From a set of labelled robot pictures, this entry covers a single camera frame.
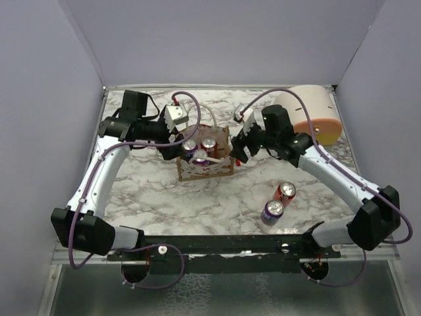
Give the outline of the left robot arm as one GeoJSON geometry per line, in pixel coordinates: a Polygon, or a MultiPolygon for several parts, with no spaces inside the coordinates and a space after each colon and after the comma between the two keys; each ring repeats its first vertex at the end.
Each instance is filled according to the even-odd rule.
{"type": "Polygon", "coordinates": [[[171,146],[170,137],[177,133],[178,124],[188,120],[186,108],[179,104],[147,115],[147,104],[152,99],[147,93],[126,90],[120,108],[101,121],[93,157],[79,188],[65,208],[56,208],[51,215],[62,246],[97,255],[136,247],[139,230],[113,226],[104,220],[116,175],[134,142],[140,140],[159,144],[166,160],[179,157],[182,147],[171,146]]]}

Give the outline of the canvas bag with rope handles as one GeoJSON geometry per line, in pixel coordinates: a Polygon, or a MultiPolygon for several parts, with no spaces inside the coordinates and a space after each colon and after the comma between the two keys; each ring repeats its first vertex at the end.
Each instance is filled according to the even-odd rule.
{"type": "Polygon", "coordinates": [[[192,137],[182,144],[182,156],[177,158],[178,180],[190,181],[229,176],[234,173],[234,159],[229,156],[230,130],[220,126],[212,109],[203,105],[212,118],[212,124],[186,125],[182,134],[192,137]]]}

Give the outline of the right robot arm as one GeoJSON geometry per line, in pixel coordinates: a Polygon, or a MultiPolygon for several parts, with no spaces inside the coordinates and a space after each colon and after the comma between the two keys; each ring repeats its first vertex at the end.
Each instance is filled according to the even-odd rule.
{"type": "Polygon", "coordinates": [[[296,133],[287,110],[271,105],[261,111],[261,128],[252,109],[239,106],[234,112],[236,122],[243,123],[232,139],[230,156],[246,163],[248,156],[260,149],[275,151],[275,157],[291,163],[317,178],[337,194],[355,214],[341,220],[318,223],[307,230],[311,240],[320,248],[335,244],[356,244],[372,251],[401,224],[397,213],[399,193],[393,186],[384,188],[371,183],[345,168],[320,145],[314,145],[306,133],[296,133]]]}

